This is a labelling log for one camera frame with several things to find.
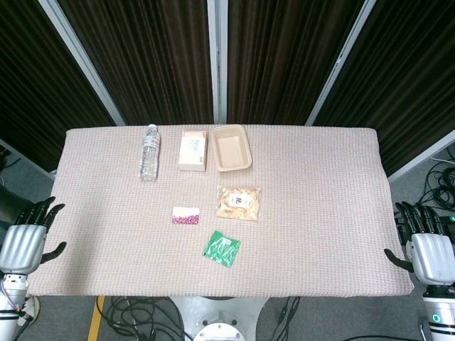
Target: water bottle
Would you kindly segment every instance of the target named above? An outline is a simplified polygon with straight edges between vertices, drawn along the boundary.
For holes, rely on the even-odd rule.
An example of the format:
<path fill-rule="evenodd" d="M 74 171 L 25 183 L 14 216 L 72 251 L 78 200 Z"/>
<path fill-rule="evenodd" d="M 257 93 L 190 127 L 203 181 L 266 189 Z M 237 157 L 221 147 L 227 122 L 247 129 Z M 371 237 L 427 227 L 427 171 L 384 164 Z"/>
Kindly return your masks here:
<path fill-rule="evenodd" d="M 155 124 L 150 124 L 144 137 L 139 178 L 142 181 L 156 180 L 158 170 L 159 134 Z"/>

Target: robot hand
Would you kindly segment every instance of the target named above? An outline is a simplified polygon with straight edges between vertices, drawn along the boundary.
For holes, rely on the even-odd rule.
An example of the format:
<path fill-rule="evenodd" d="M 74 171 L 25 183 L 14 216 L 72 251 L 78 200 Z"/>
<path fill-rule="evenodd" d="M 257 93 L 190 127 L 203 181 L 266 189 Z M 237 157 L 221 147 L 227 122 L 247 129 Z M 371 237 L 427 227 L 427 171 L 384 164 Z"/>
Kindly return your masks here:
<path fill-rule="evenodd" d="M 0 340 L 12 340 L 16 334 L 19 316 L 26 319 L 26 324 L 18 335 L 31 321 L 31 317 L 22 311 L 28 290 L 27 275 L 34 272 L 40 264 L 59 256 L 66 247 L 62 242 L 58 247 L 43 254 L 46 235 L 58 211 L 64 204 L 54 206 L 47 213 L 54 197 L 38 202 L 24 210 L 16 223 L 8 228 L 0 251 L 0 272 L 4 273 L 0 280 Z"/>
<path fill-rule="evenodd" d="M 65 207 L 64 204 L 59 204 L 47 213 L 54 200 L 54 197 L 50 197 L 24 210 L 16 223 L 8 228 L 0 251 L 0 271 L 5 274 L 29 275 L 40 264 L 63 252 L 65 242 L 60 243 L 54 251 L 43 254 L 46 235 L 55 215 Z"/>
<path fill-rule="evenodd" d="M 389 249 L 384 250 L 385 255 L 394 265 L 415 273 L 424 284 L 450 286 L 455 282 L 455 256 L 436 211 L 407 202 L 397 202 L 396 206 L 411 236 L 406 243 L 406 254 L 411 262 L 398 259 Z"/>
<path fill-rule="evenodd" d="M 385 255 L 427 285 L 423 300 L 433 341 L 455 341 L 455 296 L 449 290 L 455 282 L 455 256 L 450 238 L 432 208 L 407 202 L 396 206 L 410 236 L 406 254 L 411 262 L 398 259 L 389 249 L 384 250 Z M 426 340 L 422 324 L 420 332 Z"/>

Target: small cardboard box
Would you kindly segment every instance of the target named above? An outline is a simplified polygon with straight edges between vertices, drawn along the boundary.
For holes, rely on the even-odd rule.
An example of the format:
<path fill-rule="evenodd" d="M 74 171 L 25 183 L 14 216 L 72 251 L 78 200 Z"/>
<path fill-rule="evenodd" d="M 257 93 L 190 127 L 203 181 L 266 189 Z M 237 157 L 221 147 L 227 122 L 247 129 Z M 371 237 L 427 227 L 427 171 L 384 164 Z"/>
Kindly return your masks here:
<path fill-rule="evenodd" d="M 183 131 L 178 157 L 181 171 L 205 171 L 207 151 L 206 131 Z"/>

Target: bottle label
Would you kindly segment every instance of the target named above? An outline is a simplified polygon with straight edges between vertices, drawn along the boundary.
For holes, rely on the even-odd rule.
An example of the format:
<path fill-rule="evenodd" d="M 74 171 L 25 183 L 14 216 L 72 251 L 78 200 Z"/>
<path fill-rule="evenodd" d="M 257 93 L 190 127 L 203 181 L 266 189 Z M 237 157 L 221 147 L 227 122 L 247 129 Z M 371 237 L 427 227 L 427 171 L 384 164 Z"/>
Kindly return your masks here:
<path fill-rule="evenodd" d="M 231 207 L 248 208 L 251 203 L 251 197 L 248 194 L 229 194 L 227 204 Z"/>
<path fill-rule="evenodd" d="M 155 136 L 144 137 L 144 147 L 159 147 L 159 138 Z"/>

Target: dark curtain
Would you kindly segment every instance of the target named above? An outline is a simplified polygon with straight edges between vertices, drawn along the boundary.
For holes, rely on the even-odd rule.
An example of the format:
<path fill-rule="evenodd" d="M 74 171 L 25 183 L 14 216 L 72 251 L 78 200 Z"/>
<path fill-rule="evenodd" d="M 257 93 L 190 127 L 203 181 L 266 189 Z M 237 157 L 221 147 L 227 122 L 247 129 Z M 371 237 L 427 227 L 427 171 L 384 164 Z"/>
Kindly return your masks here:
<path fill-rule="evenodd" d="M 72 128 L 113 125 L 37 1 L 0 1 L 0 138 L 46 171 Z"/>
<path fill-rule="evenodd" d="M 315 125 L 378 131 L 388 175 L 455 128 L 455 1 L 378 1 Z"/>
<path fill-rule="evenodd" d="M 59 0 L 127 124 L 213 123 L 206 0 Z"/>
<path fill-rule="evenodd" d="M 362 4 L 229 1 L 227 120 L 305 124 Z"/>

